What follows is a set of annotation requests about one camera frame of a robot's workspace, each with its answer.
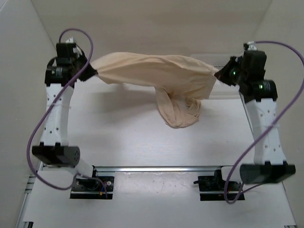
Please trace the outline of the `beige trousers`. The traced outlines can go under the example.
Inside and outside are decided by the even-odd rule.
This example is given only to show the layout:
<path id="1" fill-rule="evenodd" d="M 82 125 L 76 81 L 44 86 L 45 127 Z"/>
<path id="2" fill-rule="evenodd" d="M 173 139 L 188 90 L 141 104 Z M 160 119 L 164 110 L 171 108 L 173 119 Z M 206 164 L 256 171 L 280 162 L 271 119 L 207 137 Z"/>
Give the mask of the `beige trousers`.
<path id="1" fill-rule="evenodd" d="M 172 128 L 185 128 L 199 121 L 201 101 L 209 98 L 218 71 L 187 56 L 129 52 L 107 54 L 92 66 L 107 84 L 154 87 L 159 113 Z"/>

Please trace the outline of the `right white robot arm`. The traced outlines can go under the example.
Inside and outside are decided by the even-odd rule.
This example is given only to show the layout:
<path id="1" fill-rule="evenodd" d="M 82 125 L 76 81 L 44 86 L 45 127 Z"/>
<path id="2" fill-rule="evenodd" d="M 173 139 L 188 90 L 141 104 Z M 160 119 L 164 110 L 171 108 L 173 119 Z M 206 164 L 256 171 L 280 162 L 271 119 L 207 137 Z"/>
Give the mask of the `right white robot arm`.
<path id="1" fill-rule="evenodd" d="M 253 164 L 242 164 L 240 177 L 245 184 L 279 183 L 296 172 L 283 153 L 276 118 L 277 89 L 272 80 L 265 80 L 266 54 L 245 50 L 240 57 L 231 57 L 215 77 L 228 86 L 238 86 L 255 140 Z"/>

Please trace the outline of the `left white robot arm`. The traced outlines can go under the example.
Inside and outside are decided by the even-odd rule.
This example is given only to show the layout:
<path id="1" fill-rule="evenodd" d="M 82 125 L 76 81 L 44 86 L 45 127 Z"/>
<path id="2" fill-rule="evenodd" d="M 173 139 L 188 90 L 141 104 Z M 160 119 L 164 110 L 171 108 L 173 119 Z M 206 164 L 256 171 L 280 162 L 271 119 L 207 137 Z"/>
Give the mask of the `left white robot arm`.
<path id="1" fill-rule="evenodd" d="M 69 145 L 67 126 L 75 84 L 64 87 L 81 70 L 87 59 L 71 38 L 64 43 L 57 43 L 56 51 L 57 56 L 49 61 L 45 73 L 47 108 L 51 110 L 44 120 L 40 143 L 32 147 L 32 154 L 46 165 L 85 176 L 84 186 L 95 190 L 100 179 L 94 175 L 93 165 L 81 159 L 79 147 Z"/>

